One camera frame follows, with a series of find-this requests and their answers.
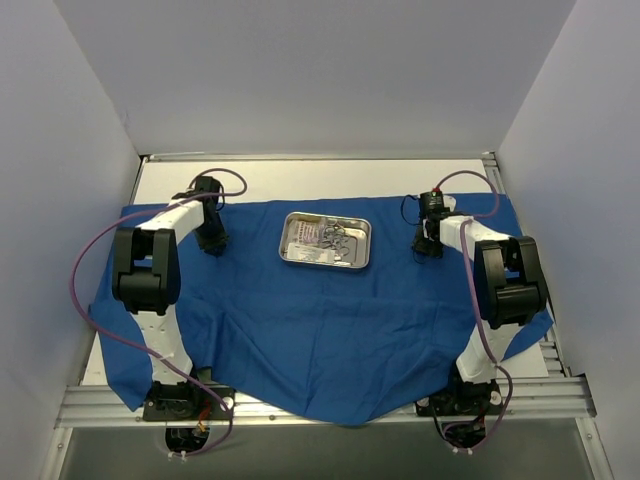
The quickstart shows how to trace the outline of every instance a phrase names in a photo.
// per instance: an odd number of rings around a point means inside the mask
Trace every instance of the blue cloth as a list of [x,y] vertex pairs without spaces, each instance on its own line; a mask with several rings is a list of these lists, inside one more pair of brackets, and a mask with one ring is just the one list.
[[[457,209],[487,212],[490,194],[456,195]],[[185,348],[215,380],[308,418],[357,425],[436,392],[473,330],[462,255],[416,263],[415,227],[400,217],[401,198],[274,201],[228,205],[224,255],[202,253],[193,235],[179,246],[182,291],[176,304]],[[483,223],[519,234],[513,208]],[[130,206],[123,214],[149,208]],[[366,218],[369,266],[359,272],[287,264],[278,255],[284,219],[304,211]],[[417,218],[416,202],[406,205]],[[92,317],[143,343],[137,325],[111,296],[110,259]],[[537,315],[511,344],[511,356],[551,325]],[[109,385],[134,409],[151,385],[146,354],[101,337]]]

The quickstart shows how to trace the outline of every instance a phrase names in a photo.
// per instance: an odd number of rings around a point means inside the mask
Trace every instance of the white label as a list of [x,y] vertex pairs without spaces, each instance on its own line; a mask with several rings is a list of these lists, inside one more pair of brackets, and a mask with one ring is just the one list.
[[287,247],[287,260],[299,260],[302,262],[327,263],[332,265],[335,261],[334,250],[310,247],[291,242]]

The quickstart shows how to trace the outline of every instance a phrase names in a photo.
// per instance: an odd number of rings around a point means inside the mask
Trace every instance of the cable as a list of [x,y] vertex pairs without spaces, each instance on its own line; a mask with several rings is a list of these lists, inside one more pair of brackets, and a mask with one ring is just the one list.
[[[489,179],[484,175],[481,175],[480,173],[474,172],[472,170],[460,170],[460,171],[451,173],[446,177],[444,177],[442,180],[440,180],[440,182],[438,182],[438,185],[436,185],[436,188],[440,188],[444,182],[458,175],[473,175],[475,177],[481,178],[487,183],[487,185],[489,185],[489,187],[491,188],[491,192],[493,193],[494,198],[496,200],[493,210],[491,210],[489,213],[483,213],[483,214],[478,214],[474,216],[479,218],[488,218],[495,215],[500,208],[500,196],[498,195],[496,188],[489,181]],[[478,297],[476,297],[476,286],[475,286],[475,282],[473,281],[473,270],[471,269],[471,258],[469,256],[469,248],[467,247],[467,240],[465,235],[467,225],[469,225],[471,222],[473,222],[473,218],[465,220],[464,222],[462,222],[462,225],[460,226],[460,245],[462,246],[464,268],[467,274],[467,283],[469,284],[469,292],[471,293],[471,305],[473,307],[473,313],[475,316],[476,326],[478,327],[478,334],[480,336],[480,341],[482,342],[482,347],[484,348],[484,351],[489,357],[489,360],[491,360],[491,362],[495,365],[496,369],[501,371],[504,374],[504,376],[507,378],[508,390],[507,390],[507,396],[505,397],[504,402],[502,404],[502,410],[500,410],[500,413],[498,414],[498,418],[496,419],[495,423],[493,424],[491,429],[487,432],[485,437],[482,440],[480,440],[480,442],[478,442],[476,445],[468,449],[470,452],[480,448],[493,435],[495,435],[496,430],[502,423],[502,420],[505,414],[507,413],[509,402],[511,402],[511,397],[513,396],[513,378],[511,377],[507,369],[505,369],[502,365],[500,365],[500,362],[496,359],[495,355],[491,351],[491,347],[489,346],[489,341],[487,340],[487,335],[484,331],[484,325],[482,324],[482,315],[480,314]],[[449,431],[451,428],[455,426],[456,424],[447,425],[442,431],[443,435],[446,437],[447,431]]]
[[407,218],[404,216],[404,202],[407,201],[407,198],[411,198],[412,200],[417,200],[416,197],[414,197],[413,195],[405,195],[404,198],[402,199],[402,203],[400,203],[400,215],[402,216],[402,219],[408,223],[409,225],[413,226],[413,227],[417,227],[418,225],[420,225],[420,222],[418,223],[411,223],[409,220],[407,220]]
[[128,339],[126,339],[124,337],[116,335],[115,333],[110,332],[106,328],[104,328],[104,327],[100,326],[98,323],[96,323],[89,316],[89,313],[82,307],[82,305],[80,305],[80,300],[78,300],[78,295],[77,295],[77,292],[76,292],[76,274],[78,272],[78,267],[80,266],[80,263],[82,262],[82,259],[87,254],[89,249],[99,239],[101,239],[104,235],[106,235],[108,232],[110,232],[111,230],[113,230],[117,226],[122,225],[123,223],[125,223],[125,222],[127,222],[129,220],[132,220],[134,218],[143,217],[143,216],[157,215],[158,213],[168,212],[168,211],[171,211],[171,210],[173,210],[175,208],[181,207],[182,205],[184,205],[186,203],[193,202],[193,201],[196,201],[196,200],[202,200],[202,199],[205,199],[205,198],[214,198],[214,197],[220,197],[220,196],[239,197],[240,195],[243,195],[247,191],[247,188],[248,188],[247,187],[247,181],[239,173],[236,173],[233,170],[229,170],[227,168],[210,168],[210,169],[205,170],[204,172],[202,172],[200,175],[203,175],[205,173],[210,173],[210,172],[225,172],[225,173],[230,173],[230,174],[234,175],[236,178],[238,178],[242,182],[242,185],[243,185],[242,190],[240,190],[239,192],[233,192],[233,193],[220,193],[220,192],[202,193],[202,194],[199,194],[199,195],[194,195],[193,197],[190,197],[190,198],[185,198],[182,201],[179,201],[179,202],[176,202],[176,203],[172,203],[172,204],[167,205],[166,207],[163,207],[163,208],[154,209],[154,210],[144,210],[144,211],[141,211],[141,212],[135,212],[135,213],[131,213],[129,215],[125,215],[124,217],[119,218],[118,220],[113,222],[111,225],[107,226],[102,231],[100,231],[95,237],[93,237],[91,240],[89,240],[89,242],[87,242],[87,244],[84,247],[82,247],[82,249],[80,250],[80,253],[78,254],[78,256],[76,257],[76,259],[73,262],[73,266],[71,267],[71,275],[69,276],[69,284],[68,284],[69,295],[71,296],[71,303],[73,303],[73,306],[75,307],[76,311],[80,314],[80,316],[84,319],[84,321],[87,322],[91,327],[93,327],[94,330],[96,330],[97,332],[101,333],[102,335],[104,335],[106,337],[109,337],[109,338],[111,338],[111,339],[113,339],[113,340],[115,340],[117,342],[120,342],[120,343],[122,343],[124,345],[128,345],[129,347],[135,348],[136,350],[140,350],[142,352],[145,352],[148,355],[151,355],[151,356],[157,358],[164,366],[166,366],[173,373],[175,373],[176,375],[179,375],[180,377],[184,378],[187,382],[190,382],[193,385],[197,386],[198,388],[204,390],[204,392],[207,393],[207,395],[212,397],[218,404],[220,404],[220,407],[222,408],[222,410],[229,416],[229,424],[227,426],[227,430],[220,438],[218,438],[215,441],[205,445],[200,450],[196,450],[194,452],[186,453],[185,456],[193,456],[193,455],[197,455],[197,454],[208,452],[209,450],[211,450],[211,449],[217,447],[218,445],[220,445],[222,442],[224,442],[227,439],[227,437],[229,437],[229,435],[231,434],[231,431],[233,429],[233,416],[232,416],[232,413],[231,413],[231,409],[229,407],[227,407],[227,404],[224,403],[224,400],[222,400],[222,398],[220,398],[220,396],[216,392],[214,392],[212,389],[207,387],[200,380],[198,380],[196,378],[193,378],[192,376],[182,372],[175,365],[173,365],[169,360],[163,358],[163,356],[160,353],[156,352],[155,350],[153,350],[151,348],[148,348],[146,345],[138,344],[138,343],[132,342],[131,340],[128,340]]

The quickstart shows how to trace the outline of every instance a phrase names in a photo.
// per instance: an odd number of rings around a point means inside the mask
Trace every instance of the gray wall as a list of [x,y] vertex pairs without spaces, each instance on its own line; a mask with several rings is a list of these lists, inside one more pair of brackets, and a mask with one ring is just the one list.
[[579,0],[500,147],[617,479],[640,472],[640,3]]
[[575,0],[56,0],[140,153],[496,149]]
[[[71,262],[116,218],[137,159],[53,3],[0,10],[0,478],[33,479],[87,332],[66,290]],[[107,249],[82,270],[85,304]]]

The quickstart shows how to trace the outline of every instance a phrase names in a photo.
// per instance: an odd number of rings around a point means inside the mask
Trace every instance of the metal tray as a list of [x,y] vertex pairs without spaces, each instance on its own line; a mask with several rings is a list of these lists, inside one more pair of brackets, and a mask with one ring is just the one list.
[[[293,222],[326,227],[318,243],[302,245]],[[371,224],[362,218],[293,212],[287,215],[280,239],[280,258],[285,262],[359,270],[369,264]]]

